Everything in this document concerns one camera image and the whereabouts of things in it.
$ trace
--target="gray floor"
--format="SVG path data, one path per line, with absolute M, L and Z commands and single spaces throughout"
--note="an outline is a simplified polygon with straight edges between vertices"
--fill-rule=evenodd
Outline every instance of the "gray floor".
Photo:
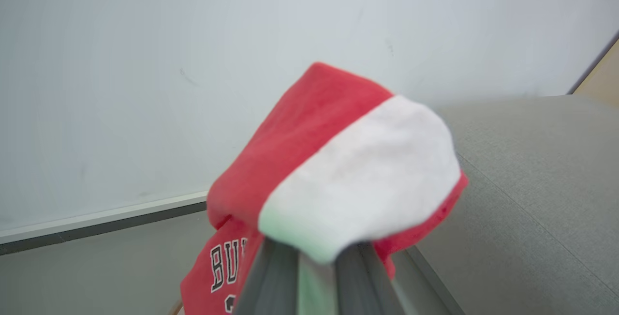
M 202 211 L 0 256 L 0 315 L 166 315 L 213 233 Z

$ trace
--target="gray fabric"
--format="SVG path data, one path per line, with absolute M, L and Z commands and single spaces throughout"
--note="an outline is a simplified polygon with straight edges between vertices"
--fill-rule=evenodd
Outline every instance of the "gray fabric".
M 573 95 L 439 111 L 470 187 L 418 245 L 467 314 L 619 309 L 619 110 Z
M 215 233 L 204 211 L 0 256 L 0 315 L 163 315 Z

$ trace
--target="wooden surface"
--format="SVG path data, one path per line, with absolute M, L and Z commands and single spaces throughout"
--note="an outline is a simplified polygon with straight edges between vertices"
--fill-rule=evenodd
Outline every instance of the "wooden surface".
M 619 107 L 619 41 L 574 92 Z
M 172 310 L 170 310 L 169 315 L 184 315 L 184 314 L 185 312 L 183 310 L 183 302 L 181 302 L 181 300 L 178 300 L 172 307 Z

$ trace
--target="floor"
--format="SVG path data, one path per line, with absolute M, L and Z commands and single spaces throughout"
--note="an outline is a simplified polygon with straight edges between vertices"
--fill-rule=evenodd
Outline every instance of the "floor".
M 0 256 L 0 315 L 167 315 L 213 233 L 202 211 Z M 407 315 L 446 315 L 410 258 L 393 260 Z

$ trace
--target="gray couch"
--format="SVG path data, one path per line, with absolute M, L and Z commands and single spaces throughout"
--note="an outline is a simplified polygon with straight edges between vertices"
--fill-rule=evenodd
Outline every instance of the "gray couch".
M 462 311 L 619 313 L 619 109 L 566 95 L 439 114 L 471 183 L 417 248 Z

